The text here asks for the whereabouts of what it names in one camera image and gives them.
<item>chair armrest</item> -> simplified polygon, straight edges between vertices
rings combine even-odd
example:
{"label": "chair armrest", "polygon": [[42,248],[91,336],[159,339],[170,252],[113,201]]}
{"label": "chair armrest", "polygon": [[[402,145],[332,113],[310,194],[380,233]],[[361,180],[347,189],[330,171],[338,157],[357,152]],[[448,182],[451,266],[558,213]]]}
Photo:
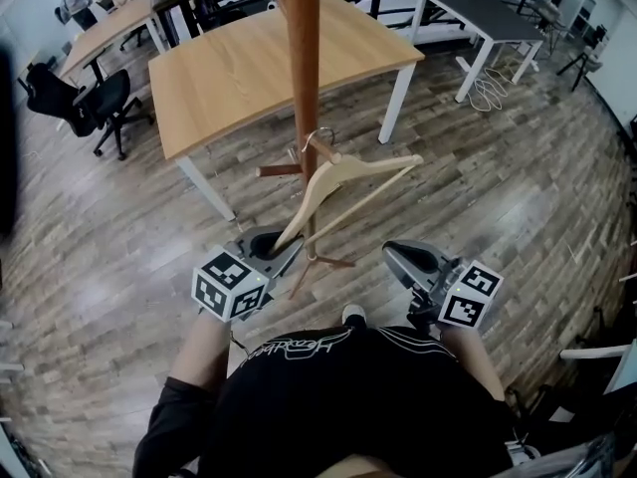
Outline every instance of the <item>chair armrest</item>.
{"label": "chair armrest", "polygon": [[88,87],[83,87],[82,89],[80,89],[80,93],[73,100],[73,106],[76,107],[77,105],[79,105],[84,100],[84,98],[97,86],[98,82],[93,82]]}

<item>black tabletop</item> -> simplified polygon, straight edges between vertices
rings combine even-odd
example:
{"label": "black tabletop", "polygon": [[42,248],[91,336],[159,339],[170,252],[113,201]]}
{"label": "black tabletop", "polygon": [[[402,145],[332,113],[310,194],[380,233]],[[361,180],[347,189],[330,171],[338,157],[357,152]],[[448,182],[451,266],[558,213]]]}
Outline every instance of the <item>black tabletop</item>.
{"label": "black tabletop", "polygon": [[451,14],[473,25],[494,41],[541,41],[529,21],[500,0],[438,0]]}

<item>coat rack pole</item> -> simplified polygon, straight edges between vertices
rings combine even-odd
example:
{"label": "coat rack pole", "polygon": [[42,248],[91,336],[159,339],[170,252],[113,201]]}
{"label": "coat rack pole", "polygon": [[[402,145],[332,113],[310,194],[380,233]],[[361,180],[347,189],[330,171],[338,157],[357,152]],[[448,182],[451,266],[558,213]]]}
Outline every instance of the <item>coat rack pole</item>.
{"label": "coat rack pole", "polygon": [[[319,122],[319,0],[286,0],[288,40],[295,97],[297,151],[303,169],[304,187],[317,171],[317,151],[306,145],[306,136]],[[313,216],[306,227],[306,238],[316,232]],[[316,245],[308,246],[308,256],[317,254]]]}

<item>light wood tabletop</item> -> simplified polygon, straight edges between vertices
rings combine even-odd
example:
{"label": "light wood tabletop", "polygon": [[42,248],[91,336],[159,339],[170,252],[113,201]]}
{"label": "light wood tabletop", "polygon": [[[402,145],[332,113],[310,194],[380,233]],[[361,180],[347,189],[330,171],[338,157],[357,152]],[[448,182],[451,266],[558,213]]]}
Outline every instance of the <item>light wood tabletop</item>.
{"label": "light wood tabletop", "polygon": [[[424,59],[405,39],[343,0],[320,0],[322,91]],[[287,24],[278,9],[183,43],[149,62],[166,159],[290,105]]]}
{"label": "light wood tabletop", "polygon": [[97,50],[108,46],[117,37],[131,31],[147,20],[152,13],[150,0],[131,0],[83,33],[71,49],[60,71],[60,77],[68,75]]}

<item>white shoe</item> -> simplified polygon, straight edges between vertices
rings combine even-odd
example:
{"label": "white shoe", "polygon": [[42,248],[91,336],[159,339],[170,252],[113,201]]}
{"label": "white shoe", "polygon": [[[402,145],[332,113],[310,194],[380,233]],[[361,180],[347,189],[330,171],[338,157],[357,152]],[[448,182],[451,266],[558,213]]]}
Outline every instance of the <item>white shoe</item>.
{"label": "white shoe", "polygon": [[347,321],[347,318],[352,315],[358,315],[360,317],[363,317],[365,322],[367,322],[367,315],[365,314],[365,311],[362,309],[361,306],[347,305],[345,309],[342,311],[342,317],[340,318],[342,324],[345,325],[345,321]]}

